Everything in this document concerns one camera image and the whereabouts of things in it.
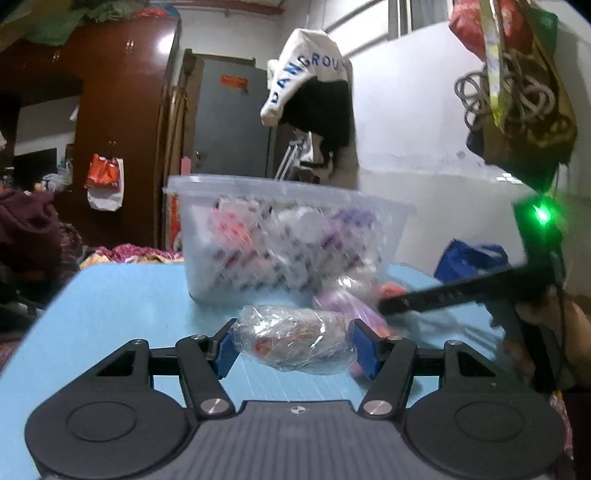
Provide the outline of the dark red wooden wardrobe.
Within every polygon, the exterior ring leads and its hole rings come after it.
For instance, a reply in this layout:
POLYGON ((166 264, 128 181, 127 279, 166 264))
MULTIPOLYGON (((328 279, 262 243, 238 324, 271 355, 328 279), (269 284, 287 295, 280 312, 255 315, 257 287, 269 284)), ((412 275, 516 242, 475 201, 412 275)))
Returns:
POLYGON ((179 33, 175 17, 89 22, 61 47, 19 40, 1 54, 3 114, 59 96, 80 97, 73 185, 54 205, 89 245, 159 242, 163 123, 179 33), (94 155, 123 161, 123 203, 115 212, 87 201, 84 183, 94 155))

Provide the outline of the orange white plastic bag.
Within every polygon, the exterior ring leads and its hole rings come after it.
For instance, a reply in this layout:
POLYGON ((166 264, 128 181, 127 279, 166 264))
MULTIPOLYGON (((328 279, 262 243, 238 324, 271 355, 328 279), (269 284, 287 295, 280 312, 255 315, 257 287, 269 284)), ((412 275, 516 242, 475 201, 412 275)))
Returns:
POLYGON ((123 160, 94 154, 84 188, 92 209, 103 212, 117 211, 122 206, 124 197, 123 160))

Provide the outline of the clear plastic packet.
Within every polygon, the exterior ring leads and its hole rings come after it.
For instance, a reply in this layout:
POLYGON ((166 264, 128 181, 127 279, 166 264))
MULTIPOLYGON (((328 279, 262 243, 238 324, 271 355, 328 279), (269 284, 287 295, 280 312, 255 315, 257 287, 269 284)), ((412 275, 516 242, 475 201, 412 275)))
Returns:
POLYGON ((310 308, 246 306, 231 328, 239 352, 282 372, 332 375, 356 363, 348 316, 310 308))

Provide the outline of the blue plastic bag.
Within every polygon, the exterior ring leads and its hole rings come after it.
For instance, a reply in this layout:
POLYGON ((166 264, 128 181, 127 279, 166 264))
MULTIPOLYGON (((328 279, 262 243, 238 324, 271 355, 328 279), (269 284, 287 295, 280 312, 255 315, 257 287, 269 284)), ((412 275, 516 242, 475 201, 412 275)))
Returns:
POLYGON ((434 277, 443 283, 472 278, 507 266, 507 252, 498 244, 471 245, 454 239, 444 251, 434 277))

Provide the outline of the pink wrapped packet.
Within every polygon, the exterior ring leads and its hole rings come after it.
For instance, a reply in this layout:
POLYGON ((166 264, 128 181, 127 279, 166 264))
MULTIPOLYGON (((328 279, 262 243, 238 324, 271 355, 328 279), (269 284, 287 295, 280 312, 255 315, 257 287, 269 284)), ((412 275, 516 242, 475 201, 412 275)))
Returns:
POLYGON ((377 335, 393 333, 386 319, 378 312, 379 289, 375 279, 343 275, 322 283, 314 297, 315 308, 360 319, 377 335))

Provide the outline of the red hanging plastic bag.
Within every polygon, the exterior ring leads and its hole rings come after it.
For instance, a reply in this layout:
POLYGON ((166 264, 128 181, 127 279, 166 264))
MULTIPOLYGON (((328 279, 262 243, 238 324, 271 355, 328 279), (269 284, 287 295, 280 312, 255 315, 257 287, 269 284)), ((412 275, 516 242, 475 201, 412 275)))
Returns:
MULTIPOLYGON (((499 1, 503 17, 505 47, 529 55, 533 50, 533 32, 517 1, 499 1)), ((450 30, 467 50, 481 61, 486 59, 485 37, 481 21, 480 2, 455 1, 449 23, 450 30)))

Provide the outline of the grey metal door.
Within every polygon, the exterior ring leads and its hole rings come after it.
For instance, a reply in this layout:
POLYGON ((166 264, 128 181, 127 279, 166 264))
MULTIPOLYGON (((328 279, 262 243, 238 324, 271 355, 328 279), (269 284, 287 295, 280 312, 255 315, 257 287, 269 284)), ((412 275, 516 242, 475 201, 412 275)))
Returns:
POLYGON ((193 174, 266 177, 271 129, 259 111, 266 72, 228 59, 204 59, 188 157, 193 174))

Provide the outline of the white plastic laundry basket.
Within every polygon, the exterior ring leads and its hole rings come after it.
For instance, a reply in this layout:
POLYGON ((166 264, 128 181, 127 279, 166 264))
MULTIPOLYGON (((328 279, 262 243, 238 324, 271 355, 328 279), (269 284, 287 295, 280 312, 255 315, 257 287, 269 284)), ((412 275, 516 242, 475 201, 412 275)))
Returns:
POLYGON ((171 176, 189 296, 298 304, 394 262, 414 206, 359 191, 228 175, 171 176))

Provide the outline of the maroon clothes pile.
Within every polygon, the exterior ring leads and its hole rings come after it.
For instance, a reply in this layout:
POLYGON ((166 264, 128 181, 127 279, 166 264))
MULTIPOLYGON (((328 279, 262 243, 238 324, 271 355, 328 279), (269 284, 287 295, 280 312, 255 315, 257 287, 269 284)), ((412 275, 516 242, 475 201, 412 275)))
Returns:
POLYGON ((48 191, 1 191, 1 303, 47 305, 80 271, 77 230, 60 221, 48 191))

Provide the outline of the white black hanging jacket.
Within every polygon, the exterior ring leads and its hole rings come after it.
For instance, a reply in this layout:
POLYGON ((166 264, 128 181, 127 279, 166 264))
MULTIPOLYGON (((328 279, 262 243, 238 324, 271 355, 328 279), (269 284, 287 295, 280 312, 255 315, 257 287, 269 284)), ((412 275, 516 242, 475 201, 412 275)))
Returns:
POLYGON ((356 171, 346 159, 353 136, 352 87, 349 61, 337 43, 322 30, 294 29, 269 67, 262 124, 311 134, 320 150, 322 183, 349 184, 356 171))

